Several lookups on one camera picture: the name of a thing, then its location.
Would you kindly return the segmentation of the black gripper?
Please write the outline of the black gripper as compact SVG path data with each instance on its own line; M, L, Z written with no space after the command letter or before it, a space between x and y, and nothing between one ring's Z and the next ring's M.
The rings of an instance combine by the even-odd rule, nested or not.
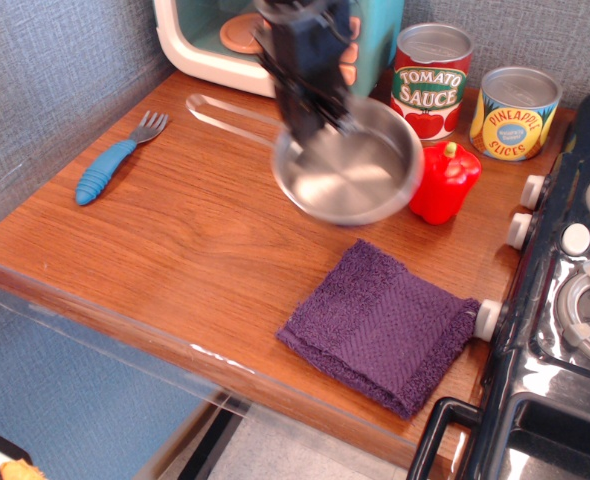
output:
M292 137L306 142L348 114L349 95L340 58L351 40L347 13L261 15L256 39L260 65L272 77L282 118Z

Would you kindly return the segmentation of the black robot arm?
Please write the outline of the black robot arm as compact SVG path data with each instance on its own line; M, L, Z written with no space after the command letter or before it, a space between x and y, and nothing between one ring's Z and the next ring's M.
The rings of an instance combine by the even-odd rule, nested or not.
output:
M347 1L256 1L266 25L255 34L258 60L273 79L279 111L303 145L348 115L340 59L351 40Z

